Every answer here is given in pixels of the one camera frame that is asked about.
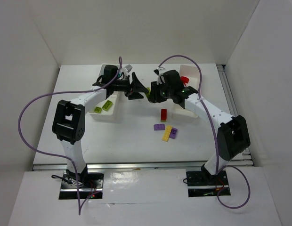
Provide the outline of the lime and white lego base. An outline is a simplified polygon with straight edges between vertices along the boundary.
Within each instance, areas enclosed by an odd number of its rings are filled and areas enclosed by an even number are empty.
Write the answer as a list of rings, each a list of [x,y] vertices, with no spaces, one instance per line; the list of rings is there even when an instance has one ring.
[[[148,90],[148,92],[146,93],[146,97],[149,97],[151,89],[149,87],[146,88]]]

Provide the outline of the small lime green lego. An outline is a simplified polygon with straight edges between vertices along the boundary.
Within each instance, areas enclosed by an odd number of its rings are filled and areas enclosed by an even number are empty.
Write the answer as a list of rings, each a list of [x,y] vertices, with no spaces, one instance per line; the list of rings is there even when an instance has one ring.
[[[94,108],[94,113],[97,113],[97,114],[100,114],[100,113],[102,113],[102,108],[101,108],[101,107],[98,107],[98,106],[96,106],[96,107]]]

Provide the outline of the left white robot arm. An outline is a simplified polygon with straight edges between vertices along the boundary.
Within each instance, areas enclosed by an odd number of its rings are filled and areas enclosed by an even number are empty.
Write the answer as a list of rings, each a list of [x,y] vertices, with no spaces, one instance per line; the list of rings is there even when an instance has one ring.
[[[57,104],[52,131],[60,140],[68,158],[68,178],[85,183],[88,180],[87,164],[83,158],[81,139],[85,133],[86,114],[107,100],[114,92],[122,92],[129,100],[142,99],[149,91],[131,72],[130,65],[120,69],[115,65],[102,65],[92,91],[70,101]]]

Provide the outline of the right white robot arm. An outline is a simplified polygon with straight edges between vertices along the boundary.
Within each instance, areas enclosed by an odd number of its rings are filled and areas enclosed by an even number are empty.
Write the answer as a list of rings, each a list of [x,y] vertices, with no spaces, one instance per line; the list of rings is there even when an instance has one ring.
[[[222,111],[200,95],[198,90],[185,86],[176,70],[157,68],[154,73],[158,79],[151,82],[149,102],[161,103],[171,99],[210,124],[217,150],[201,167],[201,172],[205,180],[212,180],[234,157],[250,146],[245,118]]]

